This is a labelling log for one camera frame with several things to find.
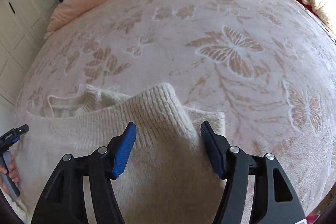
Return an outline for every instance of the gray handle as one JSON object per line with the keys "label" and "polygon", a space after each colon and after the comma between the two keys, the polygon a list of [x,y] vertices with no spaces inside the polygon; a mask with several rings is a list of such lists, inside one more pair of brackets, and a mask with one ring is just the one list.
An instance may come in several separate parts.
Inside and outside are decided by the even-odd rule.
{"label": "gray handle", "polygon": [[6,151],[3,155],[0,156],[0,165],[7,169],[7,174],[5,175],[1,173],[1,178],[9,190],[9,196],[15,202],[20,196],[20,191],[17,187],[17,183],[14,183],[8,175],[9,172],[11,172],[11,169],[8,168],[8,164],[10,162],[11,154],[9,151]]}

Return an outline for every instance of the white label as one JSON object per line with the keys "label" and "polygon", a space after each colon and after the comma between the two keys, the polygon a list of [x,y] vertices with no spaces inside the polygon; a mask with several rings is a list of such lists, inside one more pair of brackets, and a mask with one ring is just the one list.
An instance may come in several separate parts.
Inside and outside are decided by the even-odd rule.
{"label": "white label", "polygon": [[301,221],[296,222],[296,223],[294,223],[294,224],[307,224],[307,220],[302,219]]}

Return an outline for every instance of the white wardrobe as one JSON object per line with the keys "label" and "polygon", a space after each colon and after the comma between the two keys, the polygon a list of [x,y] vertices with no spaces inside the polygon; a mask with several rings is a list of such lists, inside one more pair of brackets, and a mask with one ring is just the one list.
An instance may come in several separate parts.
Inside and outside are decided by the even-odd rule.
{"label": "white wardrobe", "polygon": [[0,96],[12,105],[58,0],[0,0]]}

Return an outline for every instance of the metal bolt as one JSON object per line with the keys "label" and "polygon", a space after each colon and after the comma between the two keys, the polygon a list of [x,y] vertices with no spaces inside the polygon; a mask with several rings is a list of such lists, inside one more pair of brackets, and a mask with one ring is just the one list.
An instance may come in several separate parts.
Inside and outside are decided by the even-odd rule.
{"label": "metal bolt", "polygon": [[268,158],[269,160],[274,160],[275,159],[274,155],[271,154],[271,153],[267,153],[266,158]]}
{"label": "metal bolt", "polygon": [[64,156],[63,156],[63,160],[64,161],[69,161],[69,160],[71,160],[71,155],[70,154],[65,154]]}
{"label": "metal bolt", "polygon": [[231,151],[232,153],[238,153],[238,152],[239,152],[239,148],[236,147],[236,146],[231,146],[231,147],[230,147],[230,151]]}
{"label": "metal bolt", "polygon": [[107,147],[102,146],[100,148],[98,148],[98,153],[99,154],[105,154],[107,152]]}

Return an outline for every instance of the blue rubber tip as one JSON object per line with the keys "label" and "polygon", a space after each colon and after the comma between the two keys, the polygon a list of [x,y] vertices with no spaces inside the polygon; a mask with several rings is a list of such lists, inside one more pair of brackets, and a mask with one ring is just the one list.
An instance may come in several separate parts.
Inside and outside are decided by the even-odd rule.
{"label": "blue rubber tip", "polygon": [[215,133],[209,125],[209,122],[203,122],[201,125],[201,136],[204,140],[205,150],[208,154],[210,163],[215,173],[221,178],[224,178],[223,155],[218,148],[215,140]]}
{"label": "blue rubber tip", "polygon": [[131,154],[135,139],[137,137],[137,127],[130,122],[124,133],[118,151],[114,157],[114,168],[112,175],[117,179],[125,171],[125,167]]}

